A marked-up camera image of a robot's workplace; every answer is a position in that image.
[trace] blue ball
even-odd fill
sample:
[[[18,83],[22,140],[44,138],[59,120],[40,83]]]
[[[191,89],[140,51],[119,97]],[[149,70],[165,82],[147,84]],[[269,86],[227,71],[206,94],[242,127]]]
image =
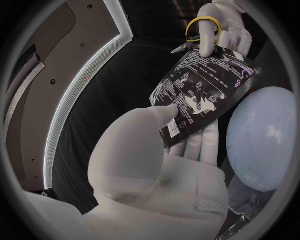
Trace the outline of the blue ball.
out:
[[[235,174],[254,190],[276,190],[292,159],[296,133],[297,105],[292,92],[266,87],[249,95],[227,129],[227,154]]]

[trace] black fabric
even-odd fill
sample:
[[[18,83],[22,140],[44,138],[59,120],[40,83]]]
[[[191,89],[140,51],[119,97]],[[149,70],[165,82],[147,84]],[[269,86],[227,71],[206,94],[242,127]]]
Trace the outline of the black fabric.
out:
[[[200,7],[209,2],[122,1],[135,38],[91,80],[66,121],[52,176],[52,189],[60,201],[74,205],[82,214],[98,205],[88,181],[94,147],[105,130],[123,114],[151,106],[149,96],[185,54],[171,51],[185,42],[186,26]],[[223,140],[230,117],[227,114],[219,121]],[[227,154],[224,146],[222,142],[219,165]]]

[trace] black background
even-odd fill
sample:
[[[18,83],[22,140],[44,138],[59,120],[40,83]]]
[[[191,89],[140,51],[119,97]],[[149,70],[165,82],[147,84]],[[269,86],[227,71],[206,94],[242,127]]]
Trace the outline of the black background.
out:
[[[1,7],[0,7],[0,21],[1,21],[1,37],[0,37],[0,44],[2,47],[4,41],[6,40],[6,37],[10,34],[10,32],[14,29],[16,23],[19,21],[21,16],[27,11],[30,10],[32,7],[32,4],[37,1],[33,0],[10,0],[10,1],[2,1]],[[298,26],[295,25],[297,22],[294,21],[295,16],[299,15],[298,8],[293,4],[292,2],[286,2],[286,1],[263,1],[265,4],[268,4],[269,8],[275,12],[275,15],[278,19],[284,24],[285,29],[287,32],[294,37],[294,41],[296,42],[297,39],[297,29]],[[145,41],[147,41],[147,38],[151,36],[152,43],[154,44],[155,41],[159,45],[161,45],[161,56],[156,57],[155,60],[161,59],[161,62],[156,62],[154,67],[157,67],[158,71],[161,70],[162,77],[164,76],[165,69],[170,69],[176,61],[171,60],[170,57],[166,56],[166,53],[169,51],[169,49],[174,49],[178,46],[178,44],[181,44],[183,39],[181,39],[180,36],[184,34],[184,29],[182,31],[178,31],[177,33],[174,33],[172,30],[165,31],[165,29],[159,28],[157,26],[161,25],[162,21],[171,22],[172,18],[159,18],[162,15],[159,15],[159,13],[164,10],[166,13],[168,12],[168,5],[164,4],[163,0],[152,0],[152,1],[140,1],[140,0],[132,0],[128,1],[126,4],[126,11],[129,15],[134,16],[134,13],[136,9],[144,9],[144,15],[143,17],[139,17],[137,21],[135,21],[134,24],[134,33],[136,35],[140,35],[140,38],[138,39],[139,46],[144,46],[146,48],[150,48],[148,44],[144,44]],[[155,15],[155,12],[157,12],[157,17],[149,17],[147,18],[149,14]],[[252,33],[253,25],[249,24],[247,25],[247,21],[245,21],[246,29],[248,29]],[[261,38],[261,42],[264,42],[265,36],[261,32],[259,32],[256,28],[255,31],[257,33],[257,39]],[[161,39],[166,38],[165,42],[161,44]],[[257,48],[258,50],[262,47],[260,46],[260,41],[257,40],[253,44],[253,48]],[[124,54],[129,54],[127,57],[133,57],[133,54],[130,55],[132,49],[128,48],[123,49],[121,52]],[[152,88],[155,88],[156,84],[153,83],[148,89],[149,92],[151,92]],[[120,104],[118,106],[119,111],[118,114],[121,115],[128,111],[129,109],[135,108],[137,105],[132,104],[131,106],[124,106]],[[234,111],[234,108],[228,112],[228,114],[232,115]],[[293,201],[293,204],[290,206],[290,209],[285,213],[284,217],[279,221],[279,223],[275,226],[275,228],[269,233],[268,236],[266,236],[264,239],[284,239],[284,240],[294,240],[298,239],[300,235],[300,210],[299,210],[299,194],[297,195],[296,199]],[[28,232],[28,230],[23,226],[23,224],[16,218],[14,212],[12,211],[9,203],[5,199],[5,196],[3,193],[0,193],[0,239],[26,239],[27,237],[29,239],[35,239],[35,237]]]

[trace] barcode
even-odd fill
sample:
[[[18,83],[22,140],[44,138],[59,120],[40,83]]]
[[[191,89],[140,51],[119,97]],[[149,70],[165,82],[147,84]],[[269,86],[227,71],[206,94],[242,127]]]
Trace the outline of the barcode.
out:
[[[168,125],[167,125],[167,128],[170,132],[170,136],[171,136],[171,139],[174,138],[176,135],[178,135],[180,133],[178,127],[177,127],[177,124],[175,122],[175,119],[173,119]]]

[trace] plastic bag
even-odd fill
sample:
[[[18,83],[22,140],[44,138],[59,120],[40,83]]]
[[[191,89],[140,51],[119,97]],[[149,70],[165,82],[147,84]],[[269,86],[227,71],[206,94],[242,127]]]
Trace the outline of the plastic bag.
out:
[[[242,54],[215,46],[190,50],[150,96],[152,106],[177,104],[179,115],[160,133],[168,149],[205,128],[232,108],[257,82],[263,68]]]

